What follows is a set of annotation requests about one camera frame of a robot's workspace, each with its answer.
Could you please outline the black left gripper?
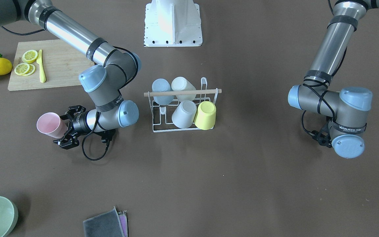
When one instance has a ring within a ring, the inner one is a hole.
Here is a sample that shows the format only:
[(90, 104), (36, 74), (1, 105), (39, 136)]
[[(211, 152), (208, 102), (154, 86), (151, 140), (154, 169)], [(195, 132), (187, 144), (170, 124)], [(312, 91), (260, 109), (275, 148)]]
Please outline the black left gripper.
[(331, 144), (331, 136), (329, 132), (329, 124), (331, 120), (328, 120), (326, 124), (324, 124), (319, 131), (313, 130), (312, 131), (312, 138), (313, 140), (317, 141), (319, 145), (326, 146), (326, 147), (332, 147)]

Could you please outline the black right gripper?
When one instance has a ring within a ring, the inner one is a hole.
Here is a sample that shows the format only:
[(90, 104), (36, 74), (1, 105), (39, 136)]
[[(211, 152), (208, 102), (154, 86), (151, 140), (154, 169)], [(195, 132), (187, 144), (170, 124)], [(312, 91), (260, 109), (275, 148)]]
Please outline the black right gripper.
[(52, 143), (62, 149), (71, 149), (79, 146), (78, 137), (92, 133), (100, 136), (102, 143), (110, 143), (116, 133), (116, 129), (105, 130), (102, 128), (99, 132), (96, 129), (92, 132), (93, 128), (89, 127), (86, 121), (88, 113), (88, 111), (86, 112), (86, 108), (81, 105), (70, 106), (68, 111), (60, 116), (61, 120), (69, 120), (65, 136), (53, 140)]

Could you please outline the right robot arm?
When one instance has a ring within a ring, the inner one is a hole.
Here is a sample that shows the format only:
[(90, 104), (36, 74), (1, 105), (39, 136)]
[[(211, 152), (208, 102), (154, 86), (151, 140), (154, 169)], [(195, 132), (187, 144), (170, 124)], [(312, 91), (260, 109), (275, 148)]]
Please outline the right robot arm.
[(19, 20), (41, 26), (94, 63), (78, 79), (96, 108), (86, 111), (82, 106), (72, 106), (62, 116), (55, 114), (51, 124), (60, 133), (54, 144), (70, 149), (80, 145), (80, 136), (96, 134), (109, 146), (117, 128), (138, 121), (137, 105), (123, 99), (120, 93), (140, 69), (135, 54), (110, 45), (57, 9), (50, 0), (0, 0), (0, 27)]

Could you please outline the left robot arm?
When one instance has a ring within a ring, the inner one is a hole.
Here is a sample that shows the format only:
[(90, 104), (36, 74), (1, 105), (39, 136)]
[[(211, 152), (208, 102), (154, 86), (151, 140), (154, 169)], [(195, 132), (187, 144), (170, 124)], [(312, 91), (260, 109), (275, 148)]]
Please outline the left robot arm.
[(307, 1), (306, 42), (316, 50), (289, 105), (324, 117), (302, 127), (342, 158), (379, 158), (379, 0)]

